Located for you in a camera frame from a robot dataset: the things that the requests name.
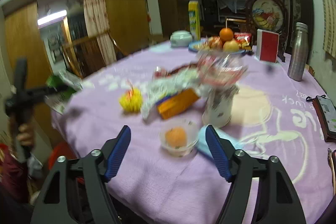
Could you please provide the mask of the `dark red sleeve forearm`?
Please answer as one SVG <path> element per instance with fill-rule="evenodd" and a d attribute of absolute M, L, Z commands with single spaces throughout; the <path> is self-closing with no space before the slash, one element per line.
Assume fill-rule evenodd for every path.
<path fill-rule="evenodd" d="M 2 174 L 1 223 L 30 223 L 33 209 L 27 185 L 27 163 L 17 161 L 6 149 Z"/>

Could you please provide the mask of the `person's left hand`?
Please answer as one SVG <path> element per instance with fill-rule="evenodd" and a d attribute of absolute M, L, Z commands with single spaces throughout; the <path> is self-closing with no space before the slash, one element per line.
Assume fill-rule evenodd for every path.
<path fill-rule="evenodd" d="M 23 147 L 33 148 L 35 146 L 35 132 L 32 124 L 25 123 L 19 126 L 17 141 Z"/>

